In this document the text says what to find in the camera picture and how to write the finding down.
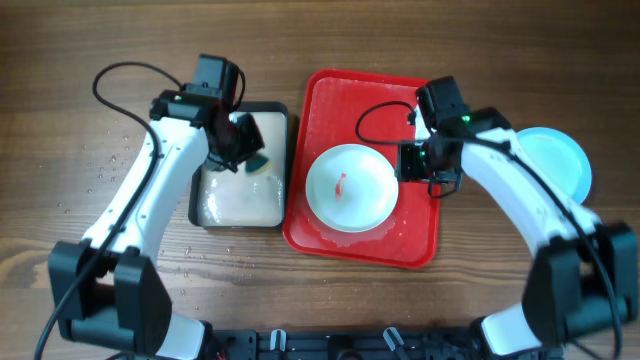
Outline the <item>white plate with red stain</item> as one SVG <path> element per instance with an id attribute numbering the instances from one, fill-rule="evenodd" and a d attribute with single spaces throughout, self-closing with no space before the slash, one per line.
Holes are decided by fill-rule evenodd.
<path id="1" fill-rule="evenodd" d="M 360 144 L 334 146 L 312 163 L 305 195 L 324 225 L 361 233 L 381 225 L 399 198 L 399 181 L 380 152 Z"/>

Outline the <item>light blue plate front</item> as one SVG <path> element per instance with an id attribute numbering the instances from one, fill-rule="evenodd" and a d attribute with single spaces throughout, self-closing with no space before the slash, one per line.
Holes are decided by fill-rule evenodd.
<path id="1" fill-rule="evenodd" d="M 586 200 L 593 181 L 592 168 L 574 139 L 547 127 L 520 130 L 517 138 L 529 157 L 567 195 L 579 204 Z"/>

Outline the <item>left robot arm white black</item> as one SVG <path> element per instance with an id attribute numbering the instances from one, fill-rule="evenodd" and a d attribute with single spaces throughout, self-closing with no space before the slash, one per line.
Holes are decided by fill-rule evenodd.
<path id="1" fill-rule="evenodd" d="M 48 259 L 63 338 L 155 359 L 216 359 L 209 323 L 174 312 L 155 268 L 179 190 L 208 167 L 237 171 L 262 147 L 250 115 L 231 119 L 242 99 L 186 85 L 153 101 L 145 144 L 107 210 L 78 243 L 58 242 Z"/>

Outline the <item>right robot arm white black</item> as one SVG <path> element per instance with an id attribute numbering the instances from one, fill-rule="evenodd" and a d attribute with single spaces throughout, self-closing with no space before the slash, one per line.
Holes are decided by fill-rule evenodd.
<path id="1" fill-rule="evenodd" d="M 622 354 L 623 327 L 639 317 L 638 240 L 625 223 L 605 224 L 539 169 L 509 122 L 494 108 L 422 115 L 408 124 L 425 178 L 457 182 L 465 174 L 495 200 L 520 232 L 533 263 L 519 303 L 480 319 L 486 358 L 507 359 L 571 344 L 611 330 L 611 356 Z"/>

